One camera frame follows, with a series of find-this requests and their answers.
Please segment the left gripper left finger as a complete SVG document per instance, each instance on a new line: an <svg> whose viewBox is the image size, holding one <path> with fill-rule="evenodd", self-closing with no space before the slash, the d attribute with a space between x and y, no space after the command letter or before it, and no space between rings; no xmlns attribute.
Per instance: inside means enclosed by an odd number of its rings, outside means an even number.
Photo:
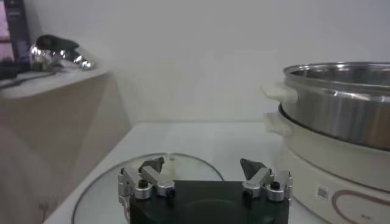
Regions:
<svg viewBox="0 0 390 224"><path fill-rule="evenodd" d="M118 174L118 200L121 203L124 213L130 213L130 198L137 200L148 200L152 197L152 190L164 198L176 196L175 182L161 174L165 163L164 158L158 157L147 160L137 168L126 171L121 168Z"/></svg>

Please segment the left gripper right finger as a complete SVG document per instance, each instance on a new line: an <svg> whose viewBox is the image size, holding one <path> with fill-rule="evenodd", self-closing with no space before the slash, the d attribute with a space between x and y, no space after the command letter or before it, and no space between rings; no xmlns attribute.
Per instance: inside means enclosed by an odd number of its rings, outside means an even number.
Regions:
<svg viewBox="0 0 390 224"><path fill-rule="evenodd" d="M254 199L266 197L273 202L291 201L293 176L290 171L274 172L263 163L240 159L246 177L243 185L243 199L251 203Z"/></svg>

